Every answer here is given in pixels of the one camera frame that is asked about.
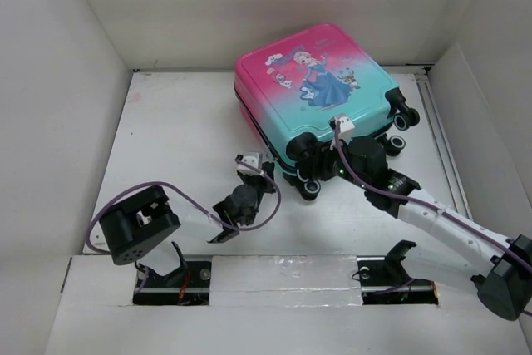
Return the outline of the teal pink suitcase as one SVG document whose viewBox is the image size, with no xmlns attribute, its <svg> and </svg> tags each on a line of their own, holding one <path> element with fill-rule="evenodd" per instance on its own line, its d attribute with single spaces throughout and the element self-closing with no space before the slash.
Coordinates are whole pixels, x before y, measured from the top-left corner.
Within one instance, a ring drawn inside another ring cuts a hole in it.
<svg viewBox="0 0 532 355">
<path fill-rule="evenodd" d="M 284 179 L 305 200 L 318 197 L 323 181 L 302 182 L 288 146 L 304 133 L 322 143 L 334 139 L 329 121 L 350 117 L 354 136 L 371 136 L 397 156 L 406 143 L 388 136 L 420 121 L 399 84 L 347 33 L 319 24 L 240 56 L 234 92 L 256 135 L 266 145 Z"/>
</svg>

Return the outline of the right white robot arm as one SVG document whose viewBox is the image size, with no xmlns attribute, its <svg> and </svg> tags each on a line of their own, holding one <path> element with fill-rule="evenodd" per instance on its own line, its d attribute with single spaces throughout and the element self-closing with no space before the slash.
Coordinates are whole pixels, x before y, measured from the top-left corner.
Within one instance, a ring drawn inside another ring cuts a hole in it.
<svg viewBox="0 0 532 355">
<path fill-rule="evenodd" d="M 367 201 L 417 227 L 466 259 L 467 283 L 495 315 L 515 321 L 531 300 L 531 240 L 485 229 L 433 198 L 412 178 L 391 169 L 387 146 L 371 136 L 322 143 L 304 133 L 288 146 L 299 175 L 310 180 L 341 177 L 364 190 Z"/>
</svg>

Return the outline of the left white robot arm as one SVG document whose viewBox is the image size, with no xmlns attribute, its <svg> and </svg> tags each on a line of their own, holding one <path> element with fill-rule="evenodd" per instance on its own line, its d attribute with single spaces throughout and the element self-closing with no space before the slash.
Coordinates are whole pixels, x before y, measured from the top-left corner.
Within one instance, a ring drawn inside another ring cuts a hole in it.
<svg viewBox="0 0 532 355">
<path fill-rule="evenodd" d="M 91 226 L 100 227 L 106 248 L 96 247 L 90 238 L 86 245 L 110 255 L 117 266 L 137 264 L 145 276 L 156 274 L 167 285 L 179 284 L 185 277 L 185 261 L 175 242 L 178 229 L 209 244 L 222 244 L 267 224 L 257 222 L 256 217 L 265 195 L 280 194 L 274 164 L 257 154 L 238 156 L 236 162 L 240 185 L 210 209 L 164 181 L 124 190 L 91 222 Z"/>
</svg>

